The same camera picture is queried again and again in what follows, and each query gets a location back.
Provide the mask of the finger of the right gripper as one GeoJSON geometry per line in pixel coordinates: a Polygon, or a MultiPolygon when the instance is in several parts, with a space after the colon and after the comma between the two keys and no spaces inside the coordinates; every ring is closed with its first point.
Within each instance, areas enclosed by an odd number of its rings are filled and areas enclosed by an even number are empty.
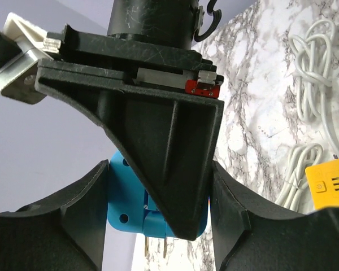
{"type": "Polygon", "coordinates": [[[50,59],[38,62],[35,88],[100,126],[175,236],[196,238],[222,100],[140,86],[126,71],[50,59]]]}

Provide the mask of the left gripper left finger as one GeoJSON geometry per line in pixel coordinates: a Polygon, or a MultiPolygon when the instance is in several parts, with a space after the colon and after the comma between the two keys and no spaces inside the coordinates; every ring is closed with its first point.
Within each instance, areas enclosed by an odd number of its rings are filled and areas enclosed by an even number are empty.
{"type": "Polygon", "coordinates": [[[0,270],[101,270],[108,161],[15,212],[0,213],[0,270]]]}

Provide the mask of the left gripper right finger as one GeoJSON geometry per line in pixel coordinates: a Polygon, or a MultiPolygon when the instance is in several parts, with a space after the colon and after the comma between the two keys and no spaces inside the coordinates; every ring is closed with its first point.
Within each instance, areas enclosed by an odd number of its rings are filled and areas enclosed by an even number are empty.
{"type": "Polygon", "coordinates": [[[303,215],[248,189],[214,162],[217,270],[339,270],[339,208],[303,215]]]}

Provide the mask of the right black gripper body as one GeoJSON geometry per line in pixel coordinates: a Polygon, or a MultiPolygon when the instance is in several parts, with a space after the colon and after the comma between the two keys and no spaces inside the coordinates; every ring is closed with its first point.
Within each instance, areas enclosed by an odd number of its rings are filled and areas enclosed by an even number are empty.
{"type": "Polygon", "coordinates": [[[49,32],[46,50],[69,63],[123,72],[132,85],[151,85],[217,98],[223,77],[192,49],[218,27],[215,1],[115,1],[106,35],[66,25],[49,32]]]}

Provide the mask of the blue charger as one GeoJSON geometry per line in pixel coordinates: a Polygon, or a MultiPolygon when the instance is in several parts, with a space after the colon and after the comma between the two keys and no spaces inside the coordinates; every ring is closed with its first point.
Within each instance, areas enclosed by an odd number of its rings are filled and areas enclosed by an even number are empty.
{"type": "Polygon", "coordinates": [[[109,164],[108,221],[120,231],[193,241],[207,224],[208,161],[144,151],[109,164]]]}

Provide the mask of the yellow cube socket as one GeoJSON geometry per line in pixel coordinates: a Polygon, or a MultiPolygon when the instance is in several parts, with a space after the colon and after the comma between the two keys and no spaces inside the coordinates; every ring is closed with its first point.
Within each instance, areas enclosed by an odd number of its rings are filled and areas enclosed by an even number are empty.
{"type": "Polygon", "coordinates": [[[305,169],[316,210],[339,207],[339,159],[305,169]]]}

